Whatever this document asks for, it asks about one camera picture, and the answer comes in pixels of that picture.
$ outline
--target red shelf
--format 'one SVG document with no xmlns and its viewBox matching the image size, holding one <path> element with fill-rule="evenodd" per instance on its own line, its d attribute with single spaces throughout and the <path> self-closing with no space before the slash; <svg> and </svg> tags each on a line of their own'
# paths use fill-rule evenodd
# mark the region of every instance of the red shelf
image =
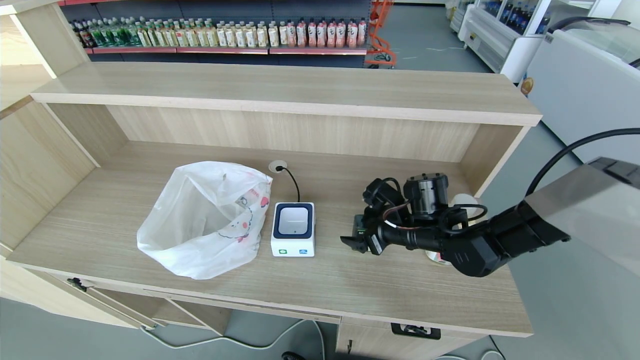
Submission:
<svg viewBox="0 0 640 360">
<path fill-rule="evenodd" d="M 94 47 L 94 54 L 136 54 L 136 53 L 162 53 L 175 54 L 174 47 Z"/>
<path fill-rule="evenodd" d="M 365 47 L 350 49 L 348 47 L 272 47 L 269 54 L 298 55 L 366 55 Z"/>
<path fill-rule="evenodd" d="M 252 55 L 268 55 L 269 49 L 266 47 L 261 48 L 247 48 L 247 47 L 178 47 L 176 48 L 178 53 L 192 53 L 192 54 L 252 54 Z"/>
</svg>

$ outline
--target wooden panel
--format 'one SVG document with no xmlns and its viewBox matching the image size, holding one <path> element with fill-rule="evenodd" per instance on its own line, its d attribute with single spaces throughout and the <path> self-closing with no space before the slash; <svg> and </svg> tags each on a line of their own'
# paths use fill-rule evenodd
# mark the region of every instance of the wooden panel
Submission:
<svg viewBox="0 0 640 360">
<path fill-rule="evenodd" d="M 15 104 L 51 80 L 42 65 L 3 65 L 0 68 L 1 109 Z"/>
<path fill-rule="evenodd" d="M 500 74 L 200 63 L 86 63 L 41 102 L 158 106 L 535 126 L 537 109 Z"/>
<path fill-rule="evenodd" d="M 191 315 L 185 313 L 181 308 L 169 301 L 164 301 L 153 315 L 154 320 L 159 320 L 174 325 L 196 327 L 198 329 L 209 329 L 195 320 Z"/>
<path fill-rule="evenodd" d="M 254 111 L 108 109 L 130 140 L 453 162 L 462 159 L 479 126 Z"/>
<path fill-rule="evenodd" d="M 484 337 L 463 333 L 465 337 L 459 338 L 457 334 L 442 330 L 440 340 L 431 340 L 395 335 L 390 323 L 384 323 L 383 327 L 341 323 L 335 351 L 384 360 L 434 359 Z"/>
<path fill-rule="evenodd" d="M 206 306 L 194 304 L 192 302 L 183 302 L 176 300 L 168 300 L 173 305 L 181 308 L 187 314 L 198 320 L 202 325 L 208 327 L 219 335 L 224 335 L 227 330 L 227 324 L 231 317 L 231 309 L 223 307 Z"/>
<path fill-rule="evenodd" d="M 460 165 L 474 197 L 480 197 L 529 131 L 528 126 L 480 125 Z"/>
<path fill-rule="evenodd" d="M 122 327 L 136 323 L 102 306 L 48 274 L 17 267 L 0 258 L 0 296 L 25 302 L 50 313 Z"/>
<path fill-rule="evenodd" d="M 156 324 L 164 326 L 163 322 L 153 320 L 151 316 L 157 311 L 162 299 L 142 297 L 118 291 L 110 291 L 97 288 L 88 288 L 86 292 L 95 300 L 128 316 L 146 327 L 154 327 Z"/>
<path fill-rule="evenodd" d="M 302 201 L 316 205 L 314 258 L 271 255 L 272 208 L 262 228 L 257 257 L 210 280 L 173 275 L 138 250 L 136 232 L 176 166 L 230 161 L 268 173 L 267 166 L 274 159 L 288 162 Z M 382 256 L 372 256 L 351 251 L 340 242 L 340 235 L 351 234 L 353 215 L 365 207 L 362 192 L 373 179 L 405 179 L 421 172 L 447 174 L 450 195 L 468 192 L 455 163 L 129 142 L 78 185 L 9 260 L 147 290 L 528 336 L 531 326 L 508 267 L 488 277 L 467 277 L 451 266 L 428 260 L 423 251 L 391 246 Z M 285 174 L 274 176 L 270 203 L 295 199 L 291 179 Z M 384 276 L 379 269 L 384 269 Z"/>
<path fill-rule="evenodd" d="M 89 61 L 57 4 L 10 16 L 25 41 L 41 57 L 42 65 L 52 78 Z"/>
<path fill-rule="evenodd" d="M 8 15 L 0 17 L 0 46 L 2 52 L 0 53 L 0 63 L 3 66 L 7 65 L 40 65 L 42 61 L 40 57 L 31 48 L 31 45 L 22 37 L 20 30 L 15 27 L 15 24 Z"/>
<path fill-rule="evenodd" d="M 127 137 L 104 105 L 48 104 L 98 164 L 127 143 Z"/>
<path fill-rule="evenodd" d="M 35 101 L 0 120 L 0 160 L 2 245 L 8 249 L 94 168 Z"/>
</svg>

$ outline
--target drawer handle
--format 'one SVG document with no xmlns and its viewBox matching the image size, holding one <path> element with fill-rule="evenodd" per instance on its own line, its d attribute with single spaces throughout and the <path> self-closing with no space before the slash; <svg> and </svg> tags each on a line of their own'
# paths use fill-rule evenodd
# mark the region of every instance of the drawer handle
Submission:
<svg viewBox="0 0 640 360">
<path fill-rule="evenodd" d="M 396 335 L 414 336 L 416 338 L 431 340 L 440 340 L 442 337 L 440 329 L 435 327 L 425 329 L 424 326 L 405 325 L 403 329 L 402 325 L 394 322 L 391 323 L 391 331 Z"/>
</svg>

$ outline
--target display fridge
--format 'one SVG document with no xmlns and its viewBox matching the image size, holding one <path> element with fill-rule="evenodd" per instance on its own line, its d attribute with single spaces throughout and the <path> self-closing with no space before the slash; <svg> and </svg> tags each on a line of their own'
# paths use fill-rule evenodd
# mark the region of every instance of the display fridge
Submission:
<svg viewBox="0 0 640 360">
<path fill-rule="evenodd" d="M 520 83 L 542 121 L 565 144 L 640 127 L 640 30 L 623 20 L 572 19 L 546 34 Z M 640 138 L 617 136 L 574 150 L 640 164 Z"/>
<path fill-rule="evenodd" d="M 475 0 L 458 38 L 489 68 L 517 83 L 551 24 L 576 16 L 610 18 L 620 0 Z"/>
</svg>

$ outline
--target refrigerator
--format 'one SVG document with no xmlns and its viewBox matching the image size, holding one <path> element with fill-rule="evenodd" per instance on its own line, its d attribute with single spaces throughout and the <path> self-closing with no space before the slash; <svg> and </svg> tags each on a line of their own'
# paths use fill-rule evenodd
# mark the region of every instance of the refrigerator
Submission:
<svg viewBox="0 0 640 360">
<path fill-rule="evenodd" d="M 640 127 L 640 30 L 629 22 L 577 18 L 545 34 L 520 91 L 565 144 L 595 133 Z M 640 164 L 640 136 L 597 140 L 574 150 Z"/>
</svg>

